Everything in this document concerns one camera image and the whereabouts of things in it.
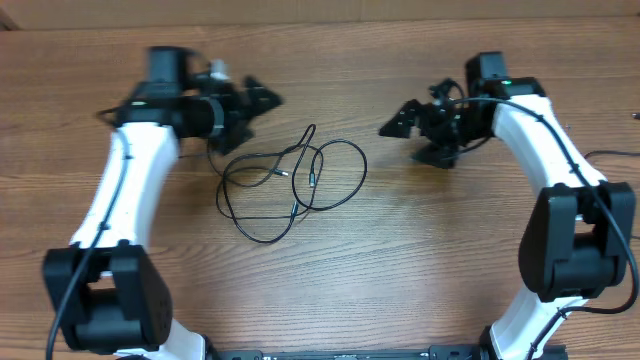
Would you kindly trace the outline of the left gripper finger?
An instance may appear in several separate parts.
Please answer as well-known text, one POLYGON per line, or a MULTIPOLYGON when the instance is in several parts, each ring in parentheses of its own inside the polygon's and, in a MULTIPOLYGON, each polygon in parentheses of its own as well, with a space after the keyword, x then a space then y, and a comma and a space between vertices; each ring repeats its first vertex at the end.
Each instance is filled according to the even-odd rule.
POLYGON ((234 128, 214 141, 214 151, 227 155, 253 137, 254 132, 248 128, 234 128))
POLYGON ((244 79, 248 111, 251 117, 258 117, 283 104, 283 99, 253 76, 244 79))

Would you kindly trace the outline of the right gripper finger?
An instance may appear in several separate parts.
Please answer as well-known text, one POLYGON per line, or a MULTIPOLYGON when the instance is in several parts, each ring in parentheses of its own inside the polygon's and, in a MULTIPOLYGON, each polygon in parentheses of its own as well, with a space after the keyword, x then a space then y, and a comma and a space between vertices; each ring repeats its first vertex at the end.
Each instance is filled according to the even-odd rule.
POLYGON ((414 127, 420 127, 424 105, 416 99, 407 101, 378 131, 382 137, 409 138, 414 127))
POLYGON ((451 169, 455 167, 457 150, 457 147, 428 144, 415 152, 412 158, 425 165, 440 169, 451 169))

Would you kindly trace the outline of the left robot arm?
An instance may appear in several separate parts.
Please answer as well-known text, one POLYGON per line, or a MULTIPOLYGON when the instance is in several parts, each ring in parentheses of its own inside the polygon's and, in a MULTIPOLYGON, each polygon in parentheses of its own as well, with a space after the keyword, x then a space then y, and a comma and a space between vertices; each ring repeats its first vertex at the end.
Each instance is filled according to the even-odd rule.
POLYGON ((183 139, 229 153, 252 137, 250 122, 282 99, 253 77, 237 90, 219 60, 194 72, 195 57, 184 47, 151 47, 145 79, 103 111, 112 135, 93 202, 69 244, 49 250, 42 265, 55 312, 50 340, 123 359, 217 357, 206 336, 174 317, 147 252, 152 222, 183 139))

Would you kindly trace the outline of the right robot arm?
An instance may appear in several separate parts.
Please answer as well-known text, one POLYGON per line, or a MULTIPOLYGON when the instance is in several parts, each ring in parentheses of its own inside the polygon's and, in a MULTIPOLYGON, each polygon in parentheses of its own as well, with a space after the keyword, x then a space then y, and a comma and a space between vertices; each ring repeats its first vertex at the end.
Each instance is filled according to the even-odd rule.
POLYGON ((418 162, 452 168, 490 139, 513 153, 536 198, 518 250, 523 282, 506 312, 475 345, 431 346, 431 359, 563 359, 550 338, 568 316, 594 313, 592 300, 624 278, 639 279, 630 241, 635 193, 609 181, 578 151, 533 77, 514 78, 500 52, 466 62, 464 84, 445 79, 423 104, 406 102, 380 128, 383 137, 418 130, 418 162))

